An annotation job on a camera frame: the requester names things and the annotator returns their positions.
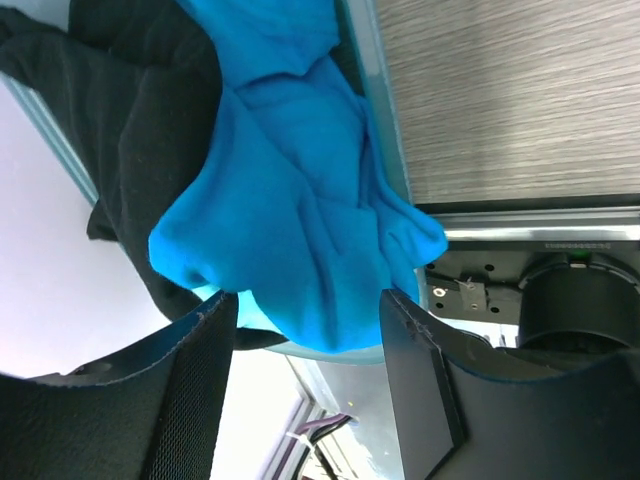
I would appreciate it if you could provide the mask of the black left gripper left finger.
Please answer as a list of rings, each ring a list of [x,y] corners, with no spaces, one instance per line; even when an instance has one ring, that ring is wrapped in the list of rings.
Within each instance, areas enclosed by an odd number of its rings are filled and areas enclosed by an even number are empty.
[[[2,375],[2,478],[209,478],[237,313],[218,293],[67,375]]]

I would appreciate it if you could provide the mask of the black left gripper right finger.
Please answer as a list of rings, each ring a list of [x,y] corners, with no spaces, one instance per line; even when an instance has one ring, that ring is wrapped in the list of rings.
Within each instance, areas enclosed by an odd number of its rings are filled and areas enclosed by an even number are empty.
[[[380,299],[408,479],[635,479],[639,353],[495,348],[404,294]]]

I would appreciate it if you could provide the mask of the blue t shirt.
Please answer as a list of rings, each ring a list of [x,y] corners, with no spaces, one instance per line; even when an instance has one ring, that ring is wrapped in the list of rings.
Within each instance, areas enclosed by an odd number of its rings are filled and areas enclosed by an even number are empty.
[[[331,1],[186,1],[212,40],[222,95],[206,161],[149,235],[153,269],[241,293],[289,341],[378,346],[379,300],[419,295],[443,228],[389,186],[366,99],[332,51]]]

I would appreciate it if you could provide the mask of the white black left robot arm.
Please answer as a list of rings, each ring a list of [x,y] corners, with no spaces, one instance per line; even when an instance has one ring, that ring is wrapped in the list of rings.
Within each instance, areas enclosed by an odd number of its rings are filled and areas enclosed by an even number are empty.
[[[386,291],[383,347],[408,479],[635,479],[639,277],[557,255],[515,290],[519,342],[495,348]],[[206,479],[239,302],[67,375],[1,379],[5,479]]]

